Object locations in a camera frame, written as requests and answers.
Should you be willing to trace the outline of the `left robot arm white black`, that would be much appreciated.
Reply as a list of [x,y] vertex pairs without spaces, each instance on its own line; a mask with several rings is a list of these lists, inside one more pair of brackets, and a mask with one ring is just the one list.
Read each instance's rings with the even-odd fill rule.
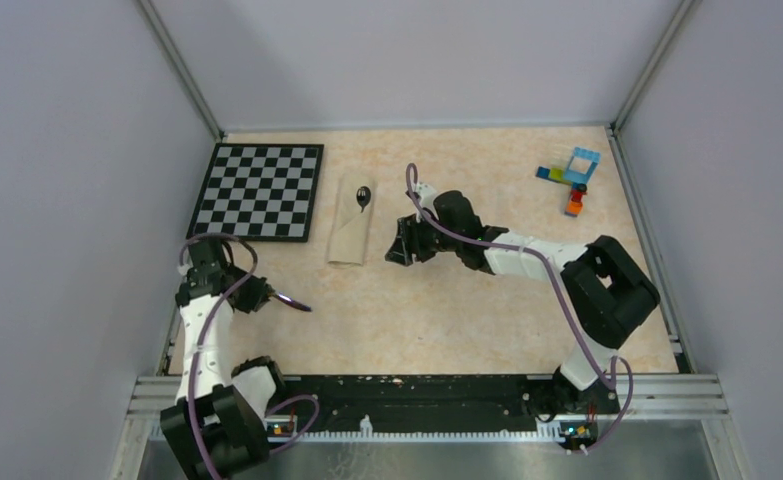
[[185,338],[181,383],[160,427],[189,479],[225,479],[266,461],[266,413],[286,404],[281,372],[268,356],[232,365],[231,324],[273,296],[266,278],[236,266],[228,237],[201,234],[180,253],[175,295]]

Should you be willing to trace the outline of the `black spoon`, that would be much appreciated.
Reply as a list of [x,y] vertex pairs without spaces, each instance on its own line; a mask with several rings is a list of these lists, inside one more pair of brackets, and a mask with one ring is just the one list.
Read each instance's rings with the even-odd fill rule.
[[356,202],[360,208],[361,213],[365,212],[367,207],[370,205],[371,200],[372,200],[372,191],[368,186],[363,185],[357,189]]

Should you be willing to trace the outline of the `colourful toy brick structure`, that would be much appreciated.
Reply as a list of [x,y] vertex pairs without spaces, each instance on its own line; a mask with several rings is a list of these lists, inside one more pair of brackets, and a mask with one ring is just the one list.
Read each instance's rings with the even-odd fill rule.
[[539,166],[536,177],[569,186],[570,192],[563,213],[569,217],[578,217],[583,210],[583,199],[588,193],[588,183],[600,160],[599,152],[575,147],[564,168]]

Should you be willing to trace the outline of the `beige cloth napkin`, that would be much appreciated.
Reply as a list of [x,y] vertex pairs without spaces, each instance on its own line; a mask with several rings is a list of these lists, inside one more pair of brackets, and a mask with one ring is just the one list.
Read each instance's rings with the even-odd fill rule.
[[[364,213],[356,202],[356,191],[366,185],[372,200]],[[366,259],[368,234],[375,205],[377,182],[360,172],[342,176],[336,194],[335,213],[328,241],[326,262],[333,268],[363,266]]]

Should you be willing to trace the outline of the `black white checkerboard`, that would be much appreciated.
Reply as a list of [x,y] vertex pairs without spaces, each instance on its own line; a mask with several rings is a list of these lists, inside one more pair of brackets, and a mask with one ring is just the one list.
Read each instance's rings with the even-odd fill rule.
[[322,144],[216,144],[186,236],[307,242],[324,150]]

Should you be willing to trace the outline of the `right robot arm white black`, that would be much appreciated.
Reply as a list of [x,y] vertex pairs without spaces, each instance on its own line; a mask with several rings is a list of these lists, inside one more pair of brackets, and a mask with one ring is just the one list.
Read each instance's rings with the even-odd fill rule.
[[398,219],[386,261],[410,266],[450,252],[473,271],[549,283],[576,340],[553,375],[556,404],[579,412],[593,400],[594,385],[614,385],[618,351],[660,303],[657,287],[617,239],[545,241],[482,223],[457,190],[413,197],[417,211]]

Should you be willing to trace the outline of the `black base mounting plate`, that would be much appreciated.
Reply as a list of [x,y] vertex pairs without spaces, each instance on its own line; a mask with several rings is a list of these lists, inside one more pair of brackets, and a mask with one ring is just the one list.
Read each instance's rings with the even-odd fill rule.
[[284,408],[318,436],[413,434],[468,437],[535,432],[545,420],[582,422],[620,410],[602,385],[578,392],[549,375],[303,375],[288,376],[280,402],[298,394],[317,399]]

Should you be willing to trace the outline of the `iridescent rainbow knife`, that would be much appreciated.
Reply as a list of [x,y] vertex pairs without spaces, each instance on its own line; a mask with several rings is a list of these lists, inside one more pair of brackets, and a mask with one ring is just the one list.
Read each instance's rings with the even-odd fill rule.
[[307,305],[307,304],[305,304],[303,302],[300,302],[298,300],[295,300],[295,299],[293,299],[293,298],[291,298],[291,297],[289,297],[289,296],[287,296],[287,295],[285,295],[285,294],[283,294],[281,292],[273,291],[270,294],[270,298],[274,299],[274,300],[277,300],[280,303],[282,303],[282,304],[284,304],[284,305],[286,305],[286,306],[288,306],[290,308],[296,309],[298,311],[312,312],[312,308],[309,305]]

